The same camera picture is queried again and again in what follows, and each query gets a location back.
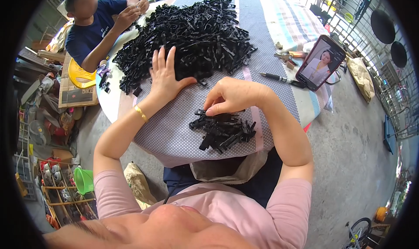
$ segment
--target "tablecloth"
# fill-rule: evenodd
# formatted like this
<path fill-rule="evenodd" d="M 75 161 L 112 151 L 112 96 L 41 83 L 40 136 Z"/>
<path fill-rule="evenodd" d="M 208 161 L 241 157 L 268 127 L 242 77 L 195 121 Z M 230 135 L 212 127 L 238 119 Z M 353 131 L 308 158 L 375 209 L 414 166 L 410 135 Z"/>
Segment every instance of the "tablecloth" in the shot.
<path fill-rule="evenodd" d="M 146 15 L 139 19 L 144 24 L 144 17 L 150 15 L 157 5 L 192 5 L 202 0 L 162 0 L 150 4 Z M 259 82 L 272 88 L 286 108 L 299 121 L 301 126 L 309 124 L 326 105 L 331 96 L 331 88 L 324 84 L 316 93 L 299 89 L 289 84 L 262 77 L 259 73 L 273 73 L 295 79 L 298 70 L 286 68 L 280 59 L 274 57 L 277 52 L 276 42 L 283 45 L 282 51 L 301 51 L 303 44 L 316 41 L 321 34 L 327 34 L 320 21 L 305 6 L 296 0 L 233 0 L 238 12 L 239 27 L 249 31 L 250 43 L 258 47 L 251 56 L 251 62 L 238 70 L 233 77 Z M 136 30 L 124 33 L 115 43 L 108 61 L 112 69 L 110 94 L 98 89 L 98 98 L 103 111 L 111 122 L 115 122 L 127 110 L 146 97 L 151 88 L 150 80 L 141 84 L 142 93 L 136 98 L 125 95 L 119 88 L 123 73 L 112 63 L 115 53 L 129 39 L 138 35 Z M 229 157 L 245 156 L 274 146 L 271 131 L 263 113 L 257 107 L 251 107 L 240 118 L 249 123 L 256 121 L 256 135 L 248 143 L 233 146 L 222 155 L 211 148 L 201 151 L 198 147 L 205 134 L 201 130 L 190 130 L 188 124 L 197 119 L 195 109 L 201 109 L 209 90 L 226 73 L 215 72 L 207 79 L 208 88 L 198 84 L 191 85 L 154 115 L 134 138 L 134 142 L 149 153 L 155 155 L 166 167 L 178 166 L 200 160 L 218 160 Z"/>

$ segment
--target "shoe rack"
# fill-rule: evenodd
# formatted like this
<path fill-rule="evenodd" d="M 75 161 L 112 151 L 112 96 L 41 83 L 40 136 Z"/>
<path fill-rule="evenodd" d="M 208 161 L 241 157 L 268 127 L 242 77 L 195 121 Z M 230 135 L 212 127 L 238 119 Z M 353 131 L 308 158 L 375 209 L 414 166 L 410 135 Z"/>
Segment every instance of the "shoe rack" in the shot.
<path fill-rule="evenodd" d="M 51 221 L 56 221 L 58 228 L 81 220 L 98 219 L 96 210 L 96 196 L 94 192 L 80 194 L 74 184 L 73 171 L 79 164 L 62 163 L 38 159 L 38 173 L 42 179 L 41 190 L 48 207 Z M 55 173 L 48 176 L 42 170 L 48 164 L 50 170 L 54 165 Z"/>

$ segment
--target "bicycle wheel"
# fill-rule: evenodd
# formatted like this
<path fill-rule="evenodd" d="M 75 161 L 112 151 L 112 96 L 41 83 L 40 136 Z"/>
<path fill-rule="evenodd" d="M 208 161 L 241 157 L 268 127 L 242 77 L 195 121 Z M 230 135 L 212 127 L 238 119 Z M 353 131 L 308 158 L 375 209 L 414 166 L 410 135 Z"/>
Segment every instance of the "bicycle wheel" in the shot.
<path fill-rule="evenodd" d="M 352 232 L 358 235 L 358 241 L 362 241 L 371 231 L 371 220 L 367 217 L 361 218 L 352 225 Z"/>

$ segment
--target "black pen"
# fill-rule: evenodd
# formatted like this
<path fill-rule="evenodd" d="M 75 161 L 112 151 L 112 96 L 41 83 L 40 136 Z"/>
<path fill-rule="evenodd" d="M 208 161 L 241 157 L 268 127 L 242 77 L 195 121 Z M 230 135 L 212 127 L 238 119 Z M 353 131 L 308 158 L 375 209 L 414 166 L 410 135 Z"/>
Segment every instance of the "black pen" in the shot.
<path fill-rule="evenodd" d="M 262 75 L 262 76 L 265 76 L 266 78 L 270 78 L 270 79 L 273 79 L 273 80 L 278 80 L 278 81 L 281 81 L 281 82 L 284 82 L 284 83 L 289 83 L 289 84 L 291 84 L 295 87 L 301 88 L 301 89 L 304 89 L 306 87 L 305 84 L 303 84 L 299 81 L 291 80 L 291 79 L 288 79 L 288 78 L 285 78 L 285 77 L 281 77 L 279 75 L 275 75 L 275 74 L 271 74 L 271 73 L 259 73 L 259 74 Z"/>

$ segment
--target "navy blue t-shirt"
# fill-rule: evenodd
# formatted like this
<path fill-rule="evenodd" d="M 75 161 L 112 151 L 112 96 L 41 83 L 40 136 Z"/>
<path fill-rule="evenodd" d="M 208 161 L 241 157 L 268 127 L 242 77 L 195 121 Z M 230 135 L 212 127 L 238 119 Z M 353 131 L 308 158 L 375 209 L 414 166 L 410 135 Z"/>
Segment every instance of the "navy blue t-shirt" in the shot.
<path fill-rule="evenodd" d="M 127 0 L 98 0 L 98 9 L 91 25 L 73 25 L 65 41 L 65 48 L 76 63 L 81 66 L 87 55 L 102 41 L 113 27 L 112 15 L 127 7 Z"/>

